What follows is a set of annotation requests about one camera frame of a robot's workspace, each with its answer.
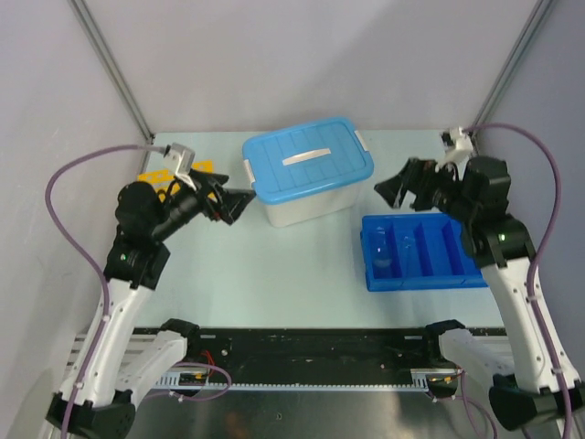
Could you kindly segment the blue plastic lid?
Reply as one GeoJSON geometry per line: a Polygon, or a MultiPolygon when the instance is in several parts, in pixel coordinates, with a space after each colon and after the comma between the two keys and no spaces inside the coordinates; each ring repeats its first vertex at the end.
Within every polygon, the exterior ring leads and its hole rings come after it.
{"type": "Polygon", "coordinates": [[[251,137],[242,146],[250,185],[265,205],[281,205],[361,183],[374,161],[345,117],[302,123],[251,137]]]}

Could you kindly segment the white plastic tub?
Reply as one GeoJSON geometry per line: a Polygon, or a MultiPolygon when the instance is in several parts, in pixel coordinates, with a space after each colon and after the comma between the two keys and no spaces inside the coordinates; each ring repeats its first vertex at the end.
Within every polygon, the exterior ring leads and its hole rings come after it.
{"type": "Polygon", "coordinates": [[[367,180],[281,205],[261,204],[272,226],[286,227],[353,206],[366,182],[367,180]]]}

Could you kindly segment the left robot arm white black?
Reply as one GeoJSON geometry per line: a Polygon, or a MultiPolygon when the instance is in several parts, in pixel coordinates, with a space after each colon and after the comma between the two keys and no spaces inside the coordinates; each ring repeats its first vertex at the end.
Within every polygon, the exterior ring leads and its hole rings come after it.
{"type": "Polygon", "coordinates": [[[169,319],[141,354],[122,363],[137,317],[170,257],[165,240],[198,215],[231,225],[254,199],[251,189],[226,188],[228,180],[190,170],[174,179],[176,192],[159,194],[144,181],[120,191],[116,236],[98,271],[102,297],[71,373],[48,408],[48,421],[63,436],[126,437],[156,382],[176,364],[200,359],[199,327],[169,319]]]}

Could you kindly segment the clear watch glass dish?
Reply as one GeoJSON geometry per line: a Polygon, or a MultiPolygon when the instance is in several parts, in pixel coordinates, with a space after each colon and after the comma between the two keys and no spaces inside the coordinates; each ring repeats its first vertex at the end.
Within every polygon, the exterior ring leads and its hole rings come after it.
{"type": "Polygon", "coordinates": [[[384,230],[375,230],[370,236],[372,265],[376,270],[389,270],[393,262],[384,230]]]}

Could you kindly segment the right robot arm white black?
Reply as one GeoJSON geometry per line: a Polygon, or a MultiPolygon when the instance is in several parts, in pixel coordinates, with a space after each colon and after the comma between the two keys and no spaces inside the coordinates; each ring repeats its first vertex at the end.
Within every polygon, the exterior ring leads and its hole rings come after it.
{"type": "Polygon", "coordinates": [[[480,270],[504,323],[511,360],[501,359],[456,320],[426,327],[423,359],[451,362],[486,391],[507,431],[564,420],[584,408],[584,382],[558,338],[537,273],[537,251],[525,224],[508,213],[511,177],[506,162],[471,158],[454,165],[412,157],[392,178],[374,186],[392,208],[414,195],[415,211],[437,209],[462,227],[464,252],[480,270]]]}

